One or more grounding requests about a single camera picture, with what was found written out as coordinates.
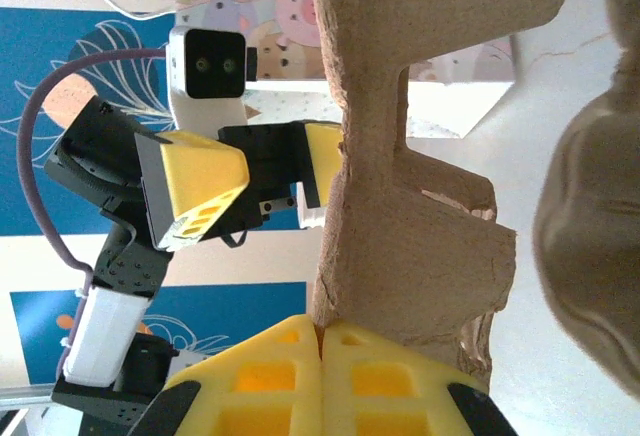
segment yellow 3d-printed part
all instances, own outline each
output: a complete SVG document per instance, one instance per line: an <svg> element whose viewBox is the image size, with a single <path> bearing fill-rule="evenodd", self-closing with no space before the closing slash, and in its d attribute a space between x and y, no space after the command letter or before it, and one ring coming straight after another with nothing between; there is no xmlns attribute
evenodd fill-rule
<svg viewBox="0 0 640 436"><path fill-rule="evenodd" d="M173 216L180 236L203 235L249 184L244 153L187 131L162 133L161 146Z"/></svg>
<svg viewBox="0 0 640 436"><path fill-rule="evenodd" d="M342 155L339 150L342 142L342 128L339 124L307 123L305 131L320 206L324 207L329 202L331 181L342 166Z"/></svg>
<svg viewBox="0 0 640 436"><path fill-rule="evenodd" d="M322 387L311 320L294 316L172 377L202 386L176 436L321 436Z"/></svg>
<svg viewBox="0 0 640 436"><path fill-rule="evenodd" d="M448 392L479 382L352 324L327 328L319 355L294 316L172 377L200 391L177 436L472 436Z"/></svg>

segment camera lens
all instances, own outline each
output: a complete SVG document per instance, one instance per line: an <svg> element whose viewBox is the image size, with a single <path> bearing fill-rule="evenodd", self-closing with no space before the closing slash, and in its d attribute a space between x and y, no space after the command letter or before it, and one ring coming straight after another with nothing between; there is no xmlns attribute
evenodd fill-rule
<svg viewBox="0 0 640 436"><path fill-rule="evenodd" d="M233 59L225 59L222 63L222 69L227 74L231 74L236 70L236 62Z"/></svg>
<svg viewBox="0 0 640 436"><path fill-rule="evenodd" d="M198 58L198 60L196 61L196 69L200 73L206 73L207 71L209 71L210 67L211 65L209 64L207 58Z"/></svg>

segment white line drawing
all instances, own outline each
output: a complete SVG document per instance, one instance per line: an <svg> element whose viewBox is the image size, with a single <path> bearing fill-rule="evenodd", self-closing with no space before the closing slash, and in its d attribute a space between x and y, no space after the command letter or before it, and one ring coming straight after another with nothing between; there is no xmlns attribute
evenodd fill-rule
<svg viewBox="0 0 640 436"><path fill-rule="evenodd" d="M143 44L135 28L126 21L115 19L97 23L95 31L89 33L100 38L102 44L88 39L76 40L76 47L84 55L104 52L113 49L142 48ZM65 64L64 60L52 60L53 69ZM152 126L157 131L168 131L174 128L173 118L166 105L160 101L159 95L152 84L152 59L132 61L118 61L91 66L79 74L96 89L98 94L108 92L106 98L114 107L135 117L141 124ZM35 86L21 81L14 81L15 89L26 99L31 96ZM52 122L52 114L40 109L38 116L47 115L49 118L38 118L34 132L33 166L43 168L51 149L62 136L64 129ZM7 119L0 119L0 132L15 137L17 135L20 116L12 115Z"/></svg>
<svg viewBox="0 0 640 436"><path fill-rule="evenodd" d="M155 336L166 339L177 350L213 355L233 346L233 344L221 344L229 339L229 336L222 334L198 339L183 321L172 316L147 314L142 318L142 322Z"/></svg>

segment torn cardboard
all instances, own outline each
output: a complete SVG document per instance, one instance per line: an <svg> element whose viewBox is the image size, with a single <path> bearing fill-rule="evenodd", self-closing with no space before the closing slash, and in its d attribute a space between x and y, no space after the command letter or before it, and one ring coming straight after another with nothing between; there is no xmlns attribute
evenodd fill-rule
<svg viewBox="0 0 640 436"><path fill-rule="evenodd" d="M410 151L408 70L548 22L563 0L315 0L344 111L312 315L345 318L476 376L515 272L491 183Z"/></svg>

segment purple cable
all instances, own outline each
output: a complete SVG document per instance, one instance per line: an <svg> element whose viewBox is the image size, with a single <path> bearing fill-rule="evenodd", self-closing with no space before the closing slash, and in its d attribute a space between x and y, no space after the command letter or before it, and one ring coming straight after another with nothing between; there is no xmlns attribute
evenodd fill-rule
<svg viewBox="0 0 640 436"><path fill-rule="evenodd" d="M33 131L38 117L38 112L40 111L45 98L60 81L88 66L108 63L111 61L121 61L123 59L160 59L164 57L164 48L138 48L117 49L114 51L94 53L83 58L70 61L64 66L53 71L42 80L38 87L34 89L31 97L24 107L24 111L22 112L20 127L18 128L16 159L18 161L18 176L20 178L20 184L22 185L22 191L27 200L27 204L31 209L31 213L35 218L36 223L38 223L38 226L42 230L42 234L47 238L47 241L49 241L53 250L58 254L58 256L60 256L60 259L62 259L67 266L77 269L78 271L83 271L85 274L84 286L82 288L83 297L80 299L73 321L73 326L69 332L69 344L64 349L62 357L58 362L58 367L56 369L56 374L58 376L62 372L64 361L69 355L69 348L71 347L71 344L73 344L73 340L75 339L78 331L78 324L80 323L80 318L84 312L86 297L89 294L89 289L91 288L93 268L90 264L77 260L73 254L71 254L71 251L69 251L69 248L62 240L60 233L53 225L53 221L51 221L49 213L47 213L47 209L42 201L42 197L40 196L40 192L38 191L38 185L36 184L36 177L31 160Z"/></svg>

